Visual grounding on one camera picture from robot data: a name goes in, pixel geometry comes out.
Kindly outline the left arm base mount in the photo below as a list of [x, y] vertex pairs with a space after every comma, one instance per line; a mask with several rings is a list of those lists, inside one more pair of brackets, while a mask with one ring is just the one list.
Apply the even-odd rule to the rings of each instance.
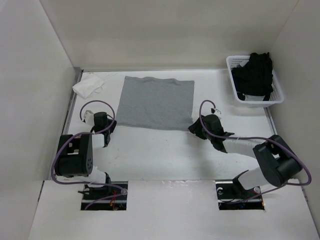
[[127, 209], [127, 195], [121, 193], [117, 187], [84, 186], [78, 191], [82, 194], [82, 211], [125, 211]]

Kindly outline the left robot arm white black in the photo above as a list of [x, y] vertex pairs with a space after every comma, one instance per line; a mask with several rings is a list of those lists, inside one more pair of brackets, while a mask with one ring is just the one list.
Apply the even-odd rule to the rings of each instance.
[[94, 150], [109, 145], [117, 121], [106, 112], [93, 113], [87, 110], [84, 122], [92, 126], [89, 134], [76, 137], [72, 134], [60, 136], [58, 148], [60, 149], [65, 142], [68, 144], [57, 157], [53, 173], [59, 177], [96, 186], [96, 195], [105, 200], [112, 195], [111, 179], [106, 172], [94, 166]]

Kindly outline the grey tank top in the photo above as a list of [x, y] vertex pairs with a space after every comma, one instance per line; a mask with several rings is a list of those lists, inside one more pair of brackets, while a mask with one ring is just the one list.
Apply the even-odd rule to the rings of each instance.
[[116, 120], [119, 125], [187, 132], [192, 125], [194, 81], [124, 78]]

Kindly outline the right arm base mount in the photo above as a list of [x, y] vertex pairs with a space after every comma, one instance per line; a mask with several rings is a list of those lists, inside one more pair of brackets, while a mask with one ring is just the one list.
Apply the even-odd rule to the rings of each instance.
[[238, 179], [223, 179], [215, 182], [218, 208], [221, 211], [264, 210], [261, 188], [244, 189]]

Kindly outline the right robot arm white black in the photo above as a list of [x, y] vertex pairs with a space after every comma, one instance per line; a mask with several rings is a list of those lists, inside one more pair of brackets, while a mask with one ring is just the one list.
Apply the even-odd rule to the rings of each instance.
[[258, 167], [246, 170], [232, 179], [232, 192], [238, 198], [245, 197], [251, 189], [270, 184], [283, 186], [303, 167], [279, 145], [289, 149], [279, 135], [263, 139], [242, 139], [227, 132], [215, 114], [199, 117], [188, 130], [202, 140], [209, 140], [222, 153], [239, 154], [253, 158]]

